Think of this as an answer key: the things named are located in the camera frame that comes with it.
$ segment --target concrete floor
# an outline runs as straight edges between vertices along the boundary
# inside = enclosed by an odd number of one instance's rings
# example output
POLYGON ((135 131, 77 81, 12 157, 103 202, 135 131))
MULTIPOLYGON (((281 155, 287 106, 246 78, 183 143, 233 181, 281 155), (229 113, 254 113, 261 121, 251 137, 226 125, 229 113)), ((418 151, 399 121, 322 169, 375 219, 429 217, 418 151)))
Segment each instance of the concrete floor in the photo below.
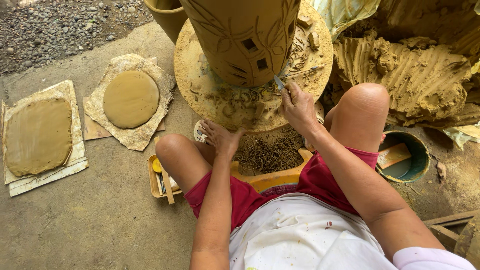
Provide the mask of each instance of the concrete floor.
MULTIPOLYGON (((82 99, 94 91, 110 59, 128 53, 157 56, 159 66, 173 75, 173 51, 163 30, 150 23, 127 38, 62 63, 2 77, 0 98, 11 106, 71 79, 82 115, 82 99)), ((192 128, 200 117, 176 90, 166 116, 167 130, 154 137, 180 133, 193 138, 192 128)), ((420 218, 479 209, 480 144, 468 142, 461 152, 436 130, 409 131, 424 140, 434 158, 422 179, 409 186, 392 185, 420 218), (437 160, 447 166, 447 182, 441 189, 437 160)), ((4 187, 0 269, 188 268, 196 219, 182 196, 168 205, 166 198, 151 195, 147 171, 147 160, 154 154, 151 141, 144 152, 128 150, 113 137, 87 141, 88 169, 14 198, 4 187)))

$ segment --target carved clay vase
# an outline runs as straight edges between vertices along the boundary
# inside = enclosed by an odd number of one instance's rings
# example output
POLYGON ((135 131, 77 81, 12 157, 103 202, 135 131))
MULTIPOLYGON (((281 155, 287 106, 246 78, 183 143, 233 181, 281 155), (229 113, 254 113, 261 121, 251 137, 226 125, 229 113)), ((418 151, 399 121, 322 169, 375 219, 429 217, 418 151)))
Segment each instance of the carved clay vase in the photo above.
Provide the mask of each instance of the carved clay vase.
POLYGON ((177 38, 185 21, 188 19, 183 7, 178 0, 144 0, 156 23, 173 43, 177 38))
POLYGON ((180 0, 208 63, 224 81, 261 86, 288 61, 300 0, 180 0))

